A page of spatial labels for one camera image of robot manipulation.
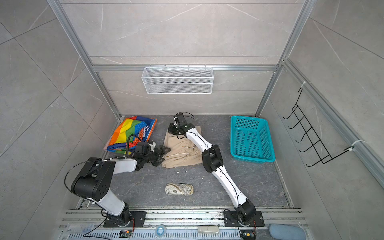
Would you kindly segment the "beige shorts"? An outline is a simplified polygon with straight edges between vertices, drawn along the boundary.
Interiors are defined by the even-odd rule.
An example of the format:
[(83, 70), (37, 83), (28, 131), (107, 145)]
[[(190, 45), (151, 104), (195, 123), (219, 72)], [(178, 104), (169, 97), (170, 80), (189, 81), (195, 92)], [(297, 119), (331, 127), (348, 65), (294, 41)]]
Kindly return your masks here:
[(163, 168), (170, 169), (203, 163), (202, 152), (184, 136), (179, 137), (166, 133), (164, 146), (170, 148), (171, 151), (164, 156)]

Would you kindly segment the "rainbow striped shorts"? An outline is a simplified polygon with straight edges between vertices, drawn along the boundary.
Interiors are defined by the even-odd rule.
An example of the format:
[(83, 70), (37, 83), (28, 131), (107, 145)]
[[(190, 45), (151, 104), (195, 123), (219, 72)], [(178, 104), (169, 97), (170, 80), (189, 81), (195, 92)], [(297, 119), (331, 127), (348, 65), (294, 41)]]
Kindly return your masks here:
[(107, 144), (105, 151), (127, 154), (127, 151), (134, 151), (139, 142), (147, 142), (157, 123), (157, 119), (134, 116), (124, 119), (115, 129)]

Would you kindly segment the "teal plastic basket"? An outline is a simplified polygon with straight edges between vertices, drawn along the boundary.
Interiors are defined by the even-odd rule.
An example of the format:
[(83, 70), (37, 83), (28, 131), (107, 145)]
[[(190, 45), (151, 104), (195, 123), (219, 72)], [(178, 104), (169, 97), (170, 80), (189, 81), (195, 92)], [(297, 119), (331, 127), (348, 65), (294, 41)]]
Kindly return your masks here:
[(231, 117), (231, 155), (235, 160), (250, 163), (273, 163), (276, 160), (267, 120)]

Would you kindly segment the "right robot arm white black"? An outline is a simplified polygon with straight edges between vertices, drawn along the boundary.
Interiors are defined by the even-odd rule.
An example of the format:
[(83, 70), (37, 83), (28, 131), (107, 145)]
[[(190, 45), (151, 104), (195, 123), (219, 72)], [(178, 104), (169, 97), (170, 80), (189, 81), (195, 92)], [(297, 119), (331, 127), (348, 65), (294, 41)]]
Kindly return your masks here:
[(257, 209), (248, 197), (240, 191), (228, 174), (224, 166), (220, 147), (209, 143), (193, 124), (186, 121), (183, 113), (174, 115), (174, 122), (169, 125), (168, 132), (177, 137), (184, 136), (195, 144), (202, 153), (205, 170), (215, 176), (229, 195), (237, 211), (238, 221), (242, 225), (251, 224)]

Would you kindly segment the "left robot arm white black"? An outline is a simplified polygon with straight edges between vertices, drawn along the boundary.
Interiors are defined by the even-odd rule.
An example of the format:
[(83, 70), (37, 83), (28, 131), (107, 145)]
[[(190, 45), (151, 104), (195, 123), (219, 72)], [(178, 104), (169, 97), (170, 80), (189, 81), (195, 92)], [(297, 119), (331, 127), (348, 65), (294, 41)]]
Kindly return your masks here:
[(140, 142), (122, 159), (89, 158), (73, 180), (70, 191), (101, 207), (106, 213), (107, 220), (125, 227), (133, 221), (133, 217), (129, 205), (120, 200), (110, 189), (113, 176), (137, 172), (145, 164), (157, 167), (170, 151), (170, 148), (157, 146), (154, 142)]

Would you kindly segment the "blue tape roll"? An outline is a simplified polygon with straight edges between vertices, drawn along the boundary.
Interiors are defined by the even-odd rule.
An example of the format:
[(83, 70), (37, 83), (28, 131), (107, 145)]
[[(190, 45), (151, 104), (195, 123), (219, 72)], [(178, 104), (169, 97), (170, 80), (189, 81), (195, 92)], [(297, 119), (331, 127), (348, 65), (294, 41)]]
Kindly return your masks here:
[(155, 235), (157, 238), (162, 238), (166, 235), (166, 226), (158, 225), (155, 230)]

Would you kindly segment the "small green circuit board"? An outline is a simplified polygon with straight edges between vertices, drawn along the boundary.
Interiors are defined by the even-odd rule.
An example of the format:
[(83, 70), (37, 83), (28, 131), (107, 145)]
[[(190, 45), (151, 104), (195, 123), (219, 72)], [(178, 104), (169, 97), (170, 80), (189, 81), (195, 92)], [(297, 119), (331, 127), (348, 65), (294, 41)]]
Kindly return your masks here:
[(132, 231), (132, 230), (120, 231), (119, 232), (119, 238), (124, 238), (124, 239), (130, 238), (133, 236), (133, 233), (134, 233), (134, 231)]

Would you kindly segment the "white remote box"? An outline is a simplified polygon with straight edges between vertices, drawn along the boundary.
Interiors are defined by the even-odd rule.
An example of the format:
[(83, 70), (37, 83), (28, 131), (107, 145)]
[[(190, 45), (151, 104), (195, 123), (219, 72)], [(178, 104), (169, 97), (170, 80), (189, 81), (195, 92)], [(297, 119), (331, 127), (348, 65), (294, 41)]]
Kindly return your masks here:
[(198, 226), (198, 233), (218, 235), (220, 233), (220, 228), (218, 226), (213, 225)]

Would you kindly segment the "right small circuit board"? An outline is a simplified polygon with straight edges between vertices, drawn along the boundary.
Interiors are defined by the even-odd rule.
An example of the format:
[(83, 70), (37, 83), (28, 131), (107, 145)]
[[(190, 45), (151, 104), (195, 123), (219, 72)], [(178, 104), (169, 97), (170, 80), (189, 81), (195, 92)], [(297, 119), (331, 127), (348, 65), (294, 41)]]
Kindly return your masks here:
[(244, 230), (240, 232), (240, 238), (242, 240), (256, 240), (257, 234), (251, 230)]

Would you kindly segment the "blue grey cushion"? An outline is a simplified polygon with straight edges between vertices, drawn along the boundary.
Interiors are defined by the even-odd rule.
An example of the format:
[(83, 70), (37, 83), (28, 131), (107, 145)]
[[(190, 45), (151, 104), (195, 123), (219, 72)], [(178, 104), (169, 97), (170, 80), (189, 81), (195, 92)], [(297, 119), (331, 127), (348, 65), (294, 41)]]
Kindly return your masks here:
[(277, 240), (306, 240), (307, 236), (303, 229), (289, 225), (272, 224), (269, 226), (271, 237)]

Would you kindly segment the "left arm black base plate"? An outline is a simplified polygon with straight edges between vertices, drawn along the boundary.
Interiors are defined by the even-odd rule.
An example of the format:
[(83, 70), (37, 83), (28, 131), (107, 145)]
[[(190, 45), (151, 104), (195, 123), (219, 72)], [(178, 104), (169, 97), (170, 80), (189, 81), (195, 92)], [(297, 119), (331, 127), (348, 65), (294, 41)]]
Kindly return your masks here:
[(146, 219), (147, 212), (134, 211), (130, 212), (130, 215), (124, 220), (118, 216), (107, 215), (107, 218), (103, 224), (104, 228), (131, 228), (133, 226), (142, 228)]

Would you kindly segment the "aluminium mounting rail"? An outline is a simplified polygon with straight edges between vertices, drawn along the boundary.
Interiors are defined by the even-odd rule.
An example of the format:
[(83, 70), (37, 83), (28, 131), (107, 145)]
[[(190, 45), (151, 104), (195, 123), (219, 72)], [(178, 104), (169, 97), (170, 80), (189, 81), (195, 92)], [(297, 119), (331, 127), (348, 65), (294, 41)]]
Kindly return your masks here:
[[(272, 224), (289, 225), (303, 229), (307, 239), (313, 236), (304, 214), (299, 209), (261, 208), (264, 227), (225, 227), (223, 210), (226, 208), (133, 208), (145, 211), (146, 219), (142, 228), (104, 228), (106, 217), (97, 208), (68, 210), (58, 227), (60, 240), (239, 240), (240, 232), (251, 230), (257, 239), (269, 237)], [(155, 230), (158, 225), (166, 226), (166, 235), (157, 238)], [(200, 234), (198, 226), (213, 225), (220, 228), (218, 235)], [(119, 238), (119, 232), (134, 231), (127, 239)]]

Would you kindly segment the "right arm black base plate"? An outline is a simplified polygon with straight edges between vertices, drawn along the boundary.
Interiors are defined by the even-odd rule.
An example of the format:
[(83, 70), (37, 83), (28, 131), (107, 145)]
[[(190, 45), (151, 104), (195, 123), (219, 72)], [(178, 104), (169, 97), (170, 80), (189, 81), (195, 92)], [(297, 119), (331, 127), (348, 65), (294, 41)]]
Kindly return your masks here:
[(242, 219), (241, 214), (237, 211), (223, 210), (225, 227), (264, 227), (264, 217), (261, 211), (256, 213), (248, 220)]

